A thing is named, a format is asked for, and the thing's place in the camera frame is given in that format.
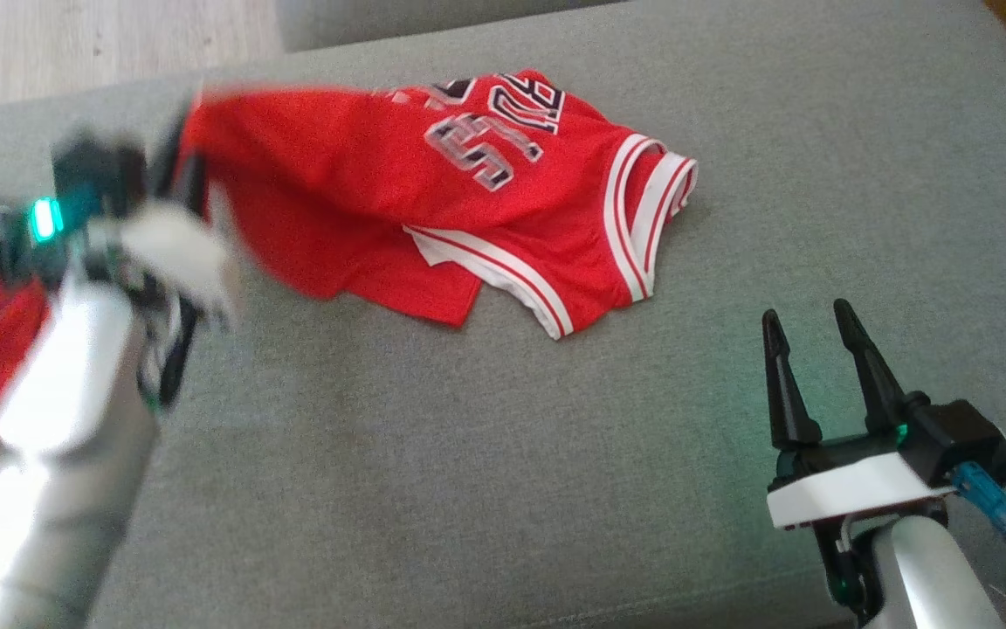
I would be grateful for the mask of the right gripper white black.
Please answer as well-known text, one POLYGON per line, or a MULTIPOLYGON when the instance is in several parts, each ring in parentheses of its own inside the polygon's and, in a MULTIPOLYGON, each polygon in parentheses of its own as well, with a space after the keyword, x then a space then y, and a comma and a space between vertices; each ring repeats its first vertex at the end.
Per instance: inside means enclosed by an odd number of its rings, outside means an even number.
POLYGON ((874 513, 954 492, 949 482, 927 483, 899 453, 914 411, 931 404, 931 398, 899 386, 850 302, 835 299, 833 311, 855 363, 869 432, 839 439, 823 439, 821 426, 808 414, 777 311, 768 309, 761 318, 771 443, 778 451, 767 496, 775 529, 874 513))

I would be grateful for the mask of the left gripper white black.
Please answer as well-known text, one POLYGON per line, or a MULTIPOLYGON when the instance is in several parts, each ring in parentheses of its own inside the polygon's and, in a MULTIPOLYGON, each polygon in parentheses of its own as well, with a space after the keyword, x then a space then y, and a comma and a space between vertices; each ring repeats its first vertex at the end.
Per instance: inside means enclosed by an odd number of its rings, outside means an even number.
POLYGON ((236 254, 201 220, 206 160, 198 152, 183 156, 181 149, 190 109, 191 100, 181 103, 162 135, 152 160, 152 197, 133 204, 123 218, 96 197, 0 204, 0 281, 9 287, 40 284, 49 307, 45 333, 59 326, 88 282, 147 300, 148 314, 155 315, 155 299, 145 287, 153 281, 161 299, 188 301, 227 327, 238 322, 236 254))

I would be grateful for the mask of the red basketball jersey black numbers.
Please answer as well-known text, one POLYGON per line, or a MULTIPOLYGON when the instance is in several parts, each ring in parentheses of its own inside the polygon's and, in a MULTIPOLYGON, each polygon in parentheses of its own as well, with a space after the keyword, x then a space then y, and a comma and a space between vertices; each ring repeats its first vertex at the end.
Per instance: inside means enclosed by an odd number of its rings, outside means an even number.
POLYGON ((180 147, 301 294, 458 328, 488 284, 555 340, 651 298, 660 238, 699 174, 535 69, 209 94, 180 147))

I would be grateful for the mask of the grey sofa seat cushion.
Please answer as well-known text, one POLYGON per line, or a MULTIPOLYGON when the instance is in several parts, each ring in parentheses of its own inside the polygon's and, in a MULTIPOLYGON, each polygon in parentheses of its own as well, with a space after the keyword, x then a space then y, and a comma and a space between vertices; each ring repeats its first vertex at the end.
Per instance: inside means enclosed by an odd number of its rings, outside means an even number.
POLYGON ((275 0, 284 49, 302 52, 623 0, 275 0))

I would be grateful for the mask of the large grey sofa chaise cushion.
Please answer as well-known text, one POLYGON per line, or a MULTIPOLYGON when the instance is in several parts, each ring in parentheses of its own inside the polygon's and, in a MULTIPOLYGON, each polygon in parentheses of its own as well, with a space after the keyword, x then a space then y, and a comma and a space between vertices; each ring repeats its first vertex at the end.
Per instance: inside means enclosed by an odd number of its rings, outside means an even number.
POLYGON ((49 190, 81 123, 159 139, 200 85, 526 67, 699 160, 655 297, 555 342, 492 289, 452 331, 245 263, 96 629, 842 619, 769 518, 770 308, 828 437, 864 426, 837 298, 903 389, 1006 435, 1006 28, 978 0, 640 0, 1 105, 0 194, 49 190))

